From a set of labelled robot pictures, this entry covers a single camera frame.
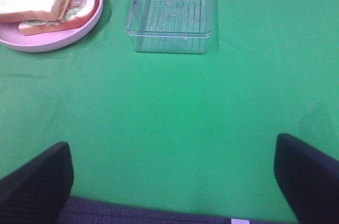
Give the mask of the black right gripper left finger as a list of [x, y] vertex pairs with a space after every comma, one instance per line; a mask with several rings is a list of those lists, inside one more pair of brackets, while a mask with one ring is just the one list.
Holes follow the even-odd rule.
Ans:
[[70, 146], [61, 141], [1, 179], [1, 223], [56, 223], [73, 183]]

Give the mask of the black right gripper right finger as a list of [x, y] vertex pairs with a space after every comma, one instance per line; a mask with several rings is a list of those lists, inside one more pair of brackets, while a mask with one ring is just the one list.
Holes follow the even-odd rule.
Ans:
[[338, 160], [281, 133], [276, 140], [274, 175], [299, 223], [338, 223]]

